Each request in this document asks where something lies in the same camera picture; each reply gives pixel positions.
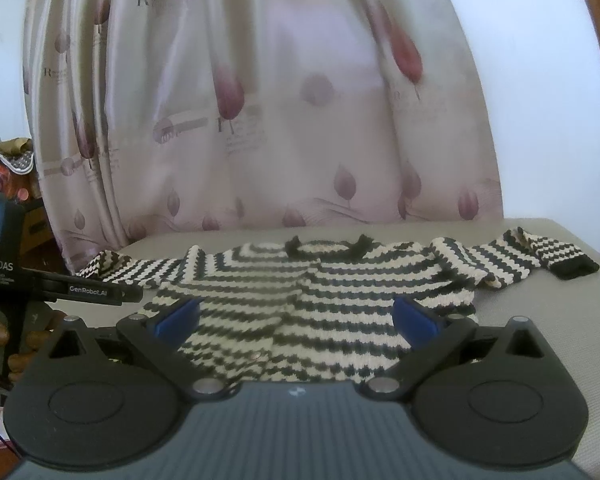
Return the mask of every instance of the black and white knitted sweater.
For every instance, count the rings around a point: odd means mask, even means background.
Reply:
[[[561,279],[598,270],[573,244],[511,230],[485,245],[436,238],[381,244],[245,244],[181,260],[134,260],[106,251],[81,273],[159,288],[140,313],[154,316],[184,296],[201,298],[198,330],[180,352],[227,380],[364,381],[409,350],[391,307],[408,295],[446,316],[475,319],[478,286],[503,288],[545,267]]]

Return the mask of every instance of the blue gripper pad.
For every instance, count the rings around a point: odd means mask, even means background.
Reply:
[[[399,296],[392,308],[394,328],[413,349],[418,349],[436,338],[445,327],[444,320],[419,303]]]
[[[182,300],[154,326],[154,336],[176,350],[195,332],[200,322],[200,301]]]

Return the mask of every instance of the circular pad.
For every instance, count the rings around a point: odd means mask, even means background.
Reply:
[[[446,452],[482,466],[563,460],[587,426],[587,404],[565,370],[543,361],[505,355],[437,373],[416,390],[416,423]]]
[[[60,388],[52,395],[49,408],[66,422],[94,424],[114,416],[124,402],[122,391],[113,384],[87,381]]]
[[[488,381],[471,389],[469,405],[493,422],[524,422],[542,410],[542,397],[526,384]]]
[[[4,423],[30,460],[63,470],[131,462],[174,429],[174,388],[143,368],[79,357],[50,360],[9,395]]]

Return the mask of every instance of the sweater sleeve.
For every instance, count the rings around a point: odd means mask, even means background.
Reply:
[[[541,267],[562,280],[586,276],[600,268],[576,245],[533,235],[522,228],[473,247],[451,238],[436,238],[430,249],[444,270],[473,286],[503,288]]]
[[[597,272],[600,266],[577,245],[559,242],[554,238],[527,233],[518,228],[521,243],[561,280],[572,280]]]
[[[161,282],[174,282],[183,272],[183,259],[136,260],[126,254],[102,251],[77,273],[79,278],[101,280],[142,288],[158,288]]]

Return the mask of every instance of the gray table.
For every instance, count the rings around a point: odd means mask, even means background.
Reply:
[[[577,243],[600,264],[600,254],[555,222],[543,219],[490,222],[425,222],[385,226],[309,227],[266,231],[174,233],[148,238],[124,249],[135,258],[174,258],[200,245],[206,251],[222,251],[245,242],[282,242],[299,235],[301,240],[355,241],[367,234],[382,242],[413,240],[427,244],[439,236],[463,244],[482,244],[506,229],[522,226],[528,231]],[[122,307],[59,301],[55,308],[81,316],[89,326],[111,326],[133,313],[139,304]],[[600,479],[600,271],[562,282],[545,270],[499,292],[480,291],[475,306],[481,324],[502,325],[511,316],[531,318],[555,349],[589,404],[589,426],[574,461]]]

